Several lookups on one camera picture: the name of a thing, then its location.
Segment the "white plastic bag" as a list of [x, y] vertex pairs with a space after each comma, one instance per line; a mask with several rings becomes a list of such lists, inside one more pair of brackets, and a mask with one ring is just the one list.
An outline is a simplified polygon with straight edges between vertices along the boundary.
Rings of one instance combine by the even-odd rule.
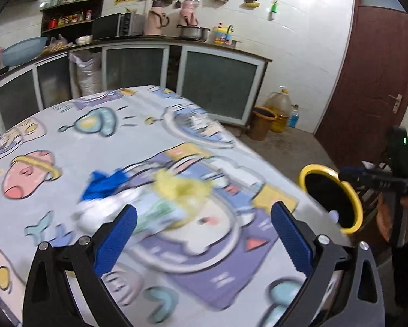
[[84, 200], [77, 205], [77, 227], [84, 233], [94, 234], [107, 222], [112, 222], [127, 205], [133, 206], [138, 216], [143, 216], [149, 207], [143, 203], [143, 190], [129, 188], [102, 199]]

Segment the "blue glove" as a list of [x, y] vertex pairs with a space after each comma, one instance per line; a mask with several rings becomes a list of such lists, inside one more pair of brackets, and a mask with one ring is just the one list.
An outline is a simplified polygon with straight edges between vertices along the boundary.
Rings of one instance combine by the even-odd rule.
[[80, 200], [83, 202], [109, 197], [128, 180], [129, 176], [122, 169], [118, 169], [110, 175], [101, 171], [93, 171], [90, 176], [89, 184], [80, 197]]

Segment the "white green wrapper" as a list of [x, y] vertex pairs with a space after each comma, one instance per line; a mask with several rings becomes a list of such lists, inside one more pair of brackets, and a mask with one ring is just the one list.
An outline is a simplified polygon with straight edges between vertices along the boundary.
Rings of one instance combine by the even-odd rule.
[[154, 199], [146, 204], [149, 209], [137, 215], [135, 234], [154, 235], [165, 229], [187, 225], [198, 215], [212, 192], [209, 182], [177, 176], [168, 170], [159, 170], [146, 193]]

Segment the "yellow rimmed trash bin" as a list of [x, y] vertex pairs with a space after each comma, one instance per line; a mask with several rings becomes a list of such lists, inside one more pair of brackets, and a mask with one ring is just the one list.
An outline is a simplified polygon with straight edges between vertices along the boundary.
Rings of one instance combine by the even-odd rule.
[[328, 212], [341, 232], [352, 235], [360, 229], [362, 202], [353, 187], [339, 179], [337, 171], [320, 164], [306, 165], [299, 172], [298, 185]]

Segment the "kitchen counter cabinets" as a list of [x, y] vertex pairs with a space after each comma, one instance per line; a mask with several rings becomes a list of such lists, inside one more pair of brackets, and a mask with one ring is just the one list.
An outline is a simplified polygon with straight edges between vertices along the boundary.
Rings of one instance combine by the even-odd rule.
[[245, 126], [271, 59], [168, 37], [111, 38], [0, 69], [0, 135], [19, 120], [83, 95], [77, 59], [92, 61], [92, 90], [104, 94], [154, 86], [204, 108], [222, 123]]

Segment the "cartoon printed tablecloth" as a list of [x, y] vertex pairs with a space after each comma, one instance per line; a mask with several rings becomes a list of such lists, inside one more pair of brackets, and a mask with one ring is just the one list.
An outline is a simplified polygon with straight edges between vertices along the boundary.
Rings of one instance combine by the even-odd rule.
[[344, 244], [296, 184], [191, 101], [142, 86], [17, 116], [0, 133], [0, 314], [20, 326], [38, 245], [139, 219], [103, 282], [135, 326], [269, 326], [305, 280], [270, 218], [282, 201]]

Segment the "brown plastic bucket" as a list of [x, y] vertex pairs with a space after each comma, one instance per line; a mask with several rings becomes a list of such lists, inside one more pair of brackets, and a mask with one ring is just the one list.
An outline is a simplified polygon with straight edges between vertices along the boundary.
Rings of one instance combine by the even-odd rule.
[[263, 141], [268, 134], [271, 124], [276, 119], [277, 115], [272, 110], [262, 106], [255, 106], [251, 113], [248, 136], [252, 140]]

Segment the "cooking oil jug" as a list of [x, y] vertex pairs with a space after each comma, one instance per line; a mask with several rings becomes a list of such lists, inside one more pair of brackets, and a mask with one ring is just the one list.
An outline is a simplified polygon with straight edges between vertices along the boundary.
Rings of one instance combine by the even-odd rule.
[[271, 123], [270, 130], [274, 133], [282, 133], [285, 131], [292, 112], [292, 103], [287, 88], [280, 86], [278, 92], [271, 93], [265, 101], [264, 107], [276, 115], [275, 121]]

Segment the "white sack under counter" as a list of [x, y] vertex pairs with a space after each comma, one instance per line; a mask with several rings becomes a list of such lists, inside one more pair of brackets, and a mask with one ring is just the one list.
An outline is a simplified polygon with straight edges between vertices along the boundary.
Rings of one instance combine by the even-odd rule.
[[79, 96], [102, 91], [101, 53], [81, 50], [69, 54], [71, 85]]

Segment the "blue plastic basket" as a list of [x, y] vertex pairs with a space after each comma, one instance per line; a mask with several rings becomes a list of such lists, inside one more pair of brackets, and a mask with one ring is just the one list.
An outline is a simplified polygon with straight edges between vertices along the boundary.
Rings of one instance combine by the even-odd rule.
[[38, 57], [46, 46], [45, 36], [28, 38], [6, 48], [1, 55], [4, 66], [19, 66]]

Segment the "microwave oven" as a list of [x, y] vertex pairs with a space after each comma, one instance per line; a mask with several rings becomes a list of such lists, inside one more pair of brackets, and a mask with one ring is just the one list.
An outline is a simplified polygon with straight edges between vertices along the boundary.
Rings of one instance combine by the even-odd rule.
[[95, 40], [142, 35], [146, 17], [137, 13], [116, 13], [97, 18], [93, 22]]

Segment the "black spice shelf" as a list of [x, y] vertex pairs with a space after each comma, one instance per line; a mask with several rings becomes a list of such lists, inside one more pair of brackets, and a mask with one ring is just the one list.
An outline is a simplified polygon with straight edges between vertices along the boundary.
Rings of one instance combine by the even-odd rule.
[[77, 0], [41, 10], [41, 36], [58, 39], [64, 37], [75, 42], [82, 36], [91, 35], [94, 20], [102, 16], [105, 0]]

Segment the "steel pot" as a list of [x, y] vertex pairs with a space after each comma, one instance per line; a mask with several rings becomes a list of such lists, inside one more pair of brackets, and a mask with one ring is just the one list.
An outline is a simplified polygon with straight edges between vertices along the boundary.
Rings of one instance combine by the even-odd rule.
[[210, 30], [206, 27], [182, 25], [177, 25], [177, 27], [180, 29], [179, 38], [185, 40], [206, 42], [208, 39], [208, 34], [210, 32]]

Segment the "pink thermos left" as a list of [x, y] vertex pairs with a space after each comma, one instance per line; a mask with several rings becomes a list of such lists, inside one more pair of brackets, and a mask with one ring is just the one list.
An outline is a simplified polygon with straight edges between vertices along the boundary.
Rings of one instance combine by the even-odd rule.
[[164, 27], [169, 25], [169, 17], [163, 12], [163, 2], [154, 0], [144, 25], [145, 35], [162, 35]]

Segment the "pink thermos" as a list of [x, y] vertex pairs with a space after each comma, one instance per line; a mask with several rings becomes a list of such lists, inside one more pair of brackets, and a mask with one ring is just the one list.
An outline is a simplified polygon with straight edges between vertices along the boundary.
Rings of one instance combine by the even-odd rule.
[[162, 35], [164, 27], [169, 25], [169, 17], [163, 12], [163, 2], [154, 0], [144, 25], [145, 35]]
[[178, 27], [198, 27], [199, 22], [195, 15], [195, 4], [192, 0], [185, 0], [180, 9]]

